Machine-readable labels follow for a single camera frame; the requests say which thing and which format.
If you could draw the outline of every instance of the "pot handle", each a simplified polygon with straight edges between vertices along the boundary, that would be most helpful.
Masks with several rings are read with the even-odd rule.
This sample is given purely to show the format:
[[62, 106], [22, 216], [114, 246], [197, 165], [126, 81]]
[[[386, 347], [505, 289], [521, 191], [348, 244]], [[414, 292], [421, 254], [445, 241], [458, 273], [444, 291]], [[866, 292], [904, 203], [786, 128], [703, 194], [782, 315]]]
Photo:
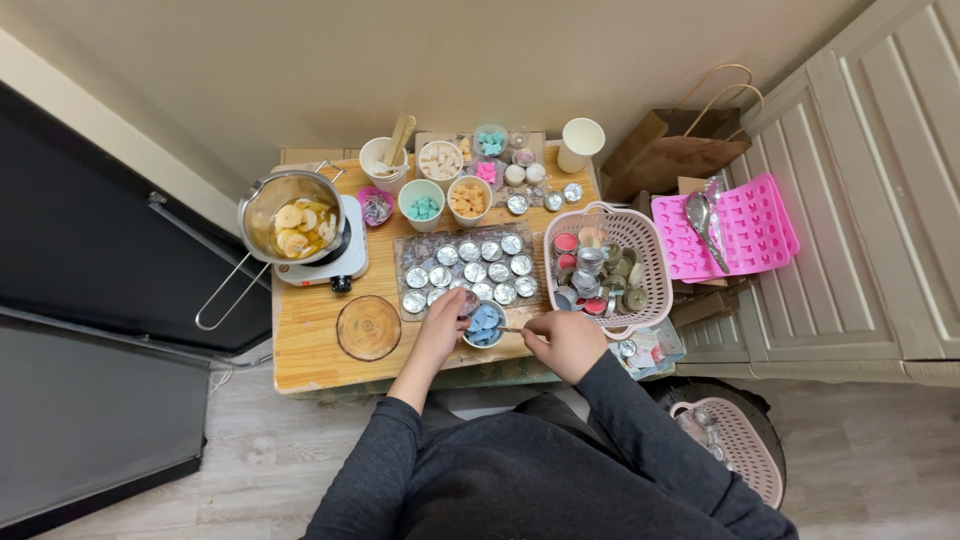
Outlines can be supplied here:
[[339, 173], [337, 173], [337, 176], [333, 177], [333, 180], [330, 181], [331, 184], [333, 184], [334, 182], [336, 182], [337, 179], [340, 178], [340, 175], [342, 175], [342, 174], [344, 174], [345, 172], [347, 172], [346, 169], [342, 169], [342, 168], [334, 165], [333, 163], [330, 162], [330, 160], [324, 160], [324, 162], [321, 163], [319, 167], [317, 167], [316, 169], [314, 169], [313, 172], [319, 173], [319, 172], [320, 172], [320, 169], [324, 168], [324, 167], [327, 166], [327, 165], [330, 165], [331, 167], [333, 167], [333, 168], [337, 169], [338, 171], [340, 171]]
[[247, 296], [247, 293], [250, 292], [250, 289], [252, 289], [253, 286], [256, 284], [257, 280], [260, 279], [260, 276], [262, 276], [263, 273], [267, 271], [267, 268], [270, 268], [270, 263], [269, 263], [269, 262], [268, 262], [267, 264], [264, 264], [264, 265], [263, 265], [263, 270], [260, 270], [260, 273], [257, 274], [255, 278], [253, 278], [253, 281], [250, 283], [250, 285], [247, 286], [247, 289], [243, 291], [243, 294], [240, 295], [240, 298], [238, 298], [237, 301], [233, 303], [233, 306], [230, 306], [230, 309], [228, 309], [227, 312], [224, 313], [224, 316], [223, 316], [223, 317], [220, 317], [220, 320], [217, 321], [217, 324], [213, 325], [212, 327], [205, 327], [205, 326], [204, 326], [204, 323], [201, 323], [201, 322], [200, 322], [200, 316], [204, 314], [204, 309], [206, 309], [206, 307], [209, 306], [211, 302], [213, 302], [213, 299], [216, 298], [218, 294], [220, 294], [220, 291], [223, 290], [223, 288], [227, 285], [227, 283], [230, 281], [230, 278], [232, 278], [233, 275], [237, 273], [237, 270], [239, 270], [240, 267], [243, 266], [243, 263], [244, 263], [244, 262], [247, 262], [247, 259], [248, 259], [248, 258], [250, 258], [250, 254], [249, 254], [249, 253], [247, 253], [247, 256], [244, 257], [243, 260], [241, 260], [240, 263], [237, 264], [237, 265], [233, 268], [233, 271], [230, 272], [230, 275], [227, 276], [227, 278], [224, 280], [224, 282], [220, 283], [220, 286], [217, 287], [216, 292], [214, 292], [214, 293], [213, 293], [213, 296], [211, 296], [211, 297], [206, 301], [206, 304], [204, 304], [204, 306], [200, 308], [200, 311], [197, 311], [197, 316], [193, 318], [193, 322], [197, 324], [197, 328], [199, 328], [200, 330], [211, 331], [211, 330], [215, 330], [217, 327], [219, 327], [220, 324], [224, 322], [224, 319], [226, 319], [227, 316], [230, 315], [230, 314], [233, 312], [233, 309], [234, 309], [235, 307], [237, 307], [237, 304], [240, 304], [240, 301], [243, 300], [245, 296]]

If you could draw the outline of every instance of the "black door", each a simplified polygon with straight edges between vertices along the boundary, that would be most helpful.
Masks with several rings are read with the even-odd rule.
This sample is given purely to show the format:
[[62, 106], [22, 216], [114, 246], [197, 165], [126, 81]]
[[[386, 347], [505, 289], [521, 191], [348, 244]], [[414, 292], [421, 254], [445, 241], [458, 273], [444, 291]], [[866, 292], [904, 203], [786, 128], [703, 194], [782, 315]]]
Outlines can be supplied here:
[[[0, 85], [0, 305], [216, 353], [239, 354], [267, 338], [270, 292], [260, 285], [217, 330], [195, 326], [232, 267], [148, 208], [155, 191]], [[165, 207], [191, 228], [238, 260], [246, 254], [235, 237], [166, 197]], [[204, 322], [216, 321], [248, 283], [234, 277]]]

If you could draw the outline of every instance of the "brown paper bag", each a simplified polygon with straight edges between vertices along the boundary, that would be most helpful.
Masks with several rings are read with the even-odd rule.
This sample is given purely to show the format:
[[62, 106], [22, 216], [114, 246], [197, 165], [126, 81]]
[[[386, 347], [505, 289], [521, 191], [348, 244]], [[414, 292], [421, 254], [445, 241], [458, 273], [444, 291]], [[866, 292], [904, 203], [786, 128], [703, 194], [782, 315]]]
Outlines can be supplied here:
[[[739, 67], [750, 74], [746, 84], [721, 90], [703, 110], [684, 110], [680, 106], [718, 69]], [[634, 130], [607, 158], [600, 168], [600, 196], [609, 202], [633, 201], [640, 190], [652, 194], [677, 188], [677, 177], [706, 178], [750, 148], [750, 138], [740, 126], [740, 108], [723, 109], [744, 90], [760, 98], [757, 114], [763, 109], [763, 95], [750, 85], [753, 73], [744, 65], [729, 63], [714, 67], [673, 109], [654, 109], [640, 120]], [[711, 109], [713, 102], [731, 88], [741, 88], [733, 97]]]

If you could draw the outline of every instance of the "pink plastic basket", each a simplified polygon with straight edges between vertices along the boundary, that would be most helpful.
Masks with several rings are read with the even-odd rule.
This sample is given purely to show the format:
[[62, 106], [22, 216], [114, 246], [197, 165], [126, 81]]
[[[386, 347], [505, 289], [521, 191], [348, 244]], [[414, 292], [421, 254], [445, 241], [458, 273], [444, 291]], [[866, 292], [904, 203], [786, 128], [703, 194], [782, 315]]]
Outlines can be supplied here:
[[649, 294], [647, 305], [630, 315], [597, 317], [596, 324], [607, 328], [627, 327], [620, 333], [603, 332], [612, 339], [626, 339], [636, 329], [652, 327], [662, 321], [673, 305], [673, 285], [666, 272], [666, 261], [660, 247], [660, 233], [650, 218], [638, 211], [615, 209], [606, 203], [593, 202], [579, 211], [563, 213], [546, 228], [543, 235], [543, 258], [546, 262], [547, 296], [550, 305], [557, 309], [553, 292], [557, 284], [553, 277], [557, 256], [553, 253], [553, 239], [560, 233], [574, 235], [583, 227], [596, 227], [607, 232], [608, 240], [616, 240], [625, 248], [636, 248], [643, 256], [643, 284]]
[[721, 398], [705, 398], [695, 404], [678, 402], [670, 407], [670, 416], [676, 418], [682, 409], [700, 408], [717, 419], [724, 457], [736, 464], [736, 472], [743, 477], [763, 501], [774, 508], [783, 499], [783, 477], [763, 440], [754, 430], [740, 407]]

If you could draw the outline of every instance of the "pink silicone cup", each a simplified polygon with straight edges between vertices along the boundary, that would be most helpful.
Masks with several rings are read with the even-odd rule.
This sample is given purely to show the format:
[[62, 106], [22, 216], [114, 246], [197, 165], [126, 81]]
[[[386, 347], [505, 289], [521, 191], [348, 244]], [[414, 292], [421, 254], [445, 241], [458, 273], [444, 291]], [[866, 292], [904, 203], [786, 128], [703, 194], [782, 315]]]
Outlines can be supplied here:
[[377, 225], [382, 225], [385, 221], [387, 221], [387, 218], [394, 213], [394, 197], [390, 193], [387, 193], [382, 189], [378, 189], [374, 185], [361, 187], [360, 189], [357, 190], [357, 201], [360, 202], [360, 209], [361, 209], [360, 213], [363, 213], [363, 210], [362, 210], [363, 204], [367, 202], [367, 198], [373, 194], [377, 194], [383, 197], [384, 202], [387, 203], [387, 209], [388, 209], [387, 215], [383, 216], [383, 219], [379, 223], [374, 223], [373, 221], [367, 219], [366, 215], [363, 216], [363, 220], [367, 222], [367, 225], [370, 225], [371, 227], [376, 227]]
[[799, 249], [773, 177], [760, 175], [724, 193], [718, 203], [730, 274], [724, 274], [686, 219], [685, 195], [651, 203], [670, 277], [702, 282], [780, 268]]

